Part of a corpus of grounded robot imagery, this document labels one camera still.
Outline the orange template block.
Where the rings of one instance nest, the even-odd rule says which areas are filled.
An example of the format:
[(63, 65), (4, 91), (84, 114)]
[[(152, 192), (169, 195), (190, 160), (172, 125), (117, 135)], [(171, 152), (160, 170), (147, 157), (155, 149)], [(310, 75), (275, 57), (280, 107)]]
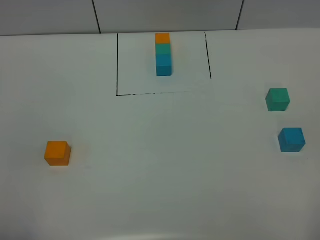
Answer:
[(156, 33), (155, 34), (155, 43), (156, 44), (170, 44), (171, 39), (170, 39), (170, 34), (167, 32), (163, 33)]

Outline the blue template block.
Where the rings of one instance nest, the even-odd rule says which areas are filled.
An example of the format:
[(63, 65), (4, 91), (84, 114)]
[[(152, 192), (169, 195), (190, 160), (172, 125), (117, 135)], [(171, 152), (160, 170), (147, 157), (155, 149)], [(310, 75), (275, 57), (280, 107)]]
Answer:
[(156, 55), (156, 76), (167, 77), (171, 76), (172, 72), (172, 56), (170, 54)]

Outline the green template block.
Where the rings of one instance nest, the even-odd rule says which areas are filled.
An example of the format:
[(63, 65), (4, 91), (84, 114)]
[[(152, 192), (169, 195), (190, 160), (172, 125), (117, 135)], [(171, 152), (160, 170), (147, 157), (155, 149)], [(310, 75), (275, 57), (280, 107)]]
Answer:
[(170, 43), (156, 43), (155, 44), (156, 55), (171, 55), (171, 44)]

